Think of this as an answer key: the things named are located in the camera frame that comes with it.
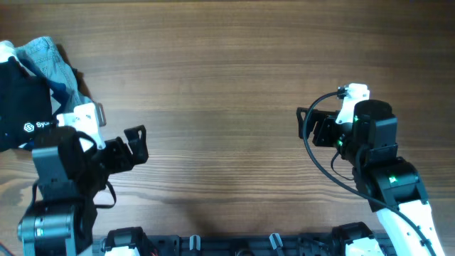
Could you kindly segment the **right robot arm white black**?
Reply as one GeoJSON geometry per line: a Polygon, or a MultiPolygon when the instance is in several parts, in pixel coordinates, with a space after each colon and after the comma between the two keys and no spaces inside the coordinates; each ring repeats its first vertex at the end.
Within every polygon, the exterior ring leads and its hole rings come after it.
{"type": "Polygon", "coordinates": [[[398,255],[443,255],[434,228],[424,182],[413,164],[398,156],[397,118],[391,106],[365,101],[341,112],[298,108],[299,138],[311,160],[311,146],[333,147],[353,169],[355,187],[349,191],[368,201],[398,255]]]}

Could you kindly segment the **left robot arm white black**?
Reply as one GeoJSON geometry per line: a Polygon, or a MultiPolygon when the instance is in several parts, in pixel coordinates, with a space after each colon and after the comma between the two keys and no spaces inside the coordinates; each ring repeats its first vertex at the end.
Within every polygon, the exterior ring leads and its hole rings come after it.
{"type": "Polygon", "coordinates": [[[127,142],[117,137],[103,149],[93,144],[88,150],[81,139],[94,139],[74,127],[37,135],[32,158],[38,179],[17,228],[25,255],[80,255],[92,245],[98,210],[113,207],[97,204],[95,196],[105,189],[114,194],[109,177],[149,158],[145,126],[125,129],[124,134],[127,142]]]}

